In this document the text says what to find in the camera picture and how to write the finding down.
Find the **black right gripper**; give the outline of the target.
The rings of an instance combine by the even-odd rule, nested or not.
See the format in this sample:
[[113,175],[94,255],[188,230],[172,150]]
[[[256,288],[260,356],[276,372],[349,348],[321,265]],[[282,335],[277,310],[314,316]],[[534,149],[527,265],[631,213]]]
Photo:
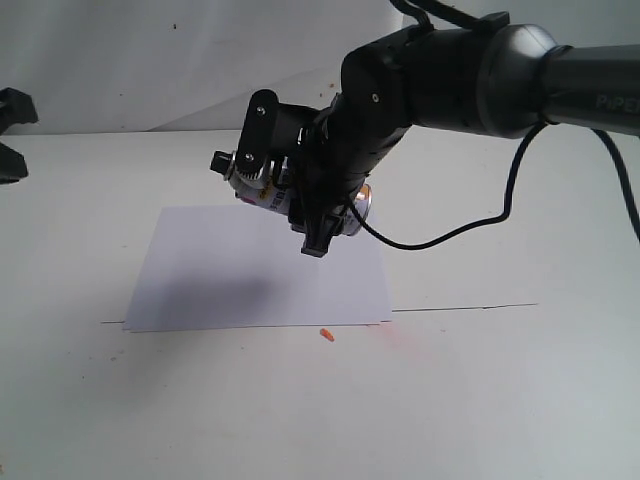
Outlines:
[[292,161],[297,193],[290,217],[304,232],[301,253],[324,257],[342,233],[346,200],[353,199],[409,123],[393,120],[372,101],[363,104],[338,94],[306,128],[300,154]]

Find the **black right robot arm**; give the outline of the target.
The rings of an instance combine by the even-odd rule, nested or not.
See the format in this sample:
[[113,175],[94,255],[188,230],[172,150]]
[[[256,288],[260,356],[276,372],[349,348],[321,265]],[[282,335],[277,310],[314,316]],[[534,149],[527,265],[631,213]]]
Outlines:
[[211,162],[238,195],[274,191],[293,229],[331,238],[360,221],[366,178],[412,126],[529,142],[542,126],[639,132],[639,49],[557,44],[504,12],[415,25],[349,53],[322,110],[250,100],[237,149]]

